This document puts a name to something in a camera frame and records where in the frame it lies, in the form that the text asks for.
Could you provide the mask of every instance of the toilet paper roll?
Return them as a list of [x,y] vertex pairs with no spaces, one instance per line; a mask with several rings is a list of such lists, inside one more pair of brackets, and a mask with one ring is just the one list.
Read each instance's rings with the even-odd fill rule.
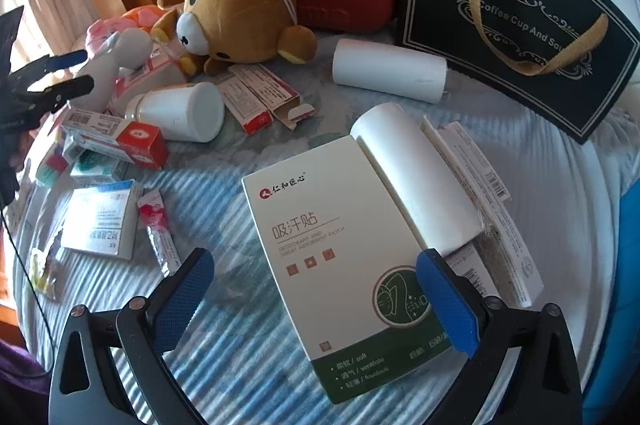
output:
[[341,39],[334,55],[334,82],[438,103],[447,61],[414,50]]
[[422,249],[434,248],[444,257],[482,231],[480,215],[458,180],[397,103],[367,111],[351,135]]

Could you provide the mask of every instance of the pink plush toy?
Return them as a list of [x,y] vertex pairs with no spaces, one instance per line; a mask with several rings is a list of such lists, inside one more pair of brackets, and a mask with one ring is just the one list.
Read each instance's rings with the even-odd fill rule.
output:
[[149,5],[133,8],[122,17],[95,21],[86,31],[86,39],[84,41],[84,48],[89,54],[89,58],[93,58],[100,47],[114,33],[122,33],[128,28],[141,28],[149,32],[164,14],[165,12],[158,6]]

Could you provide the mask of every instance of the blue and white bedsheet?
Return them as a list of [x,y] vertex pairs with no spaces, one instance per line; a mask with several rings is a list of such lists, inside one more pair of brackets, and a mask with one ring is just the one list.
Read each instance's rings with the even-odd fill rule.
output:
[[[388,34],[375,40],[390,42]],[[316,379],[280,300],[258,241],[241,178],[349,133],[371,107],[398,101],[419,120],[460,120],[513,196],[508,210],[529,246],[545,283],[535,303],[562,307],[585,385],[606,321],[618,243],[620,198],[639,175],[640,133],[620,110],[579,146],[549,122],[504,95],[450,72],[445,97],[427,105],[331,81],[338,36],[324,36],[316,59],[306,66],[268,63],[318,114],[291,132],[279,122],[248,137],[229,113],[210,144],[173,142],[161,172],[129,167],[127,177],[159,187],[178,252],[209,249],[216,277],[167,366],[204,418],[229,424],[420,425],[453,382],[464,358],[449,350],[404,378],[334,406]],[[18,232],[22,257],[45,246],[63,222],[73,187],[62,178],[47,192],[36,188]],[[53,250],[62,261],[65,290],[59,303],[44,301],[56,339],[71,307],[116,309],[132,296],[149,294],[161,280],[145,231],[139,230],[130,262]],[[50,365],[52,355],[42,319],[17,264],[15,298],[26,340]],[[135,386],[124,355],[116,363],[140,418],[153,418]],[[477,423],[499,404],[514,356],[498,377]]]

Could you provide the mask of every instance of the plush toy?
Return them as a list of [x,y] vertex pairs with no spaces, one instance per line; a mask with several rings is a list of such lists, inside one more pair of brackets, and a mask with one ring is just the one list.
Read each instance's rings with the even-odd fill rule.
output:
[[89,58],[93,58],[100,47],[114,33],[122,33],[129,28],[141,28],[146,32],[158,22],[165,14],[158,6],[139,6],[127,11],[122,17],[95,21],[86,31],[84,48],[89,53]]
[[69,103],[80,109],[104,112],[111,101],[120,68],[138,69],[151,56],[153,41],[145,30],[127,28],[115,32],[102,44],[75,76],[88,74],[94,79],[94,89]]
[[151,36],[167,43],[177,37],[188,54],[185,74],[214,75],[229,63],[255,64],[281,55],[294,64],[311,60],[316,37],[296,20],[296,0],[158,0],[169,10]]

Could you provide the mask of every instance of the dark green gift bag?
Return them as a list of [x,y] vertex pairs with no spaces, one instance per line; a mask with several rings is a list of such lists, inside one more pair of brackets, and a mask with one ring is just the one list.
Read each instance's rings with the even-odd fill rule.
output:
[[640,36],[610,0],[400,0],[397,43],[587,140],[638,64]]

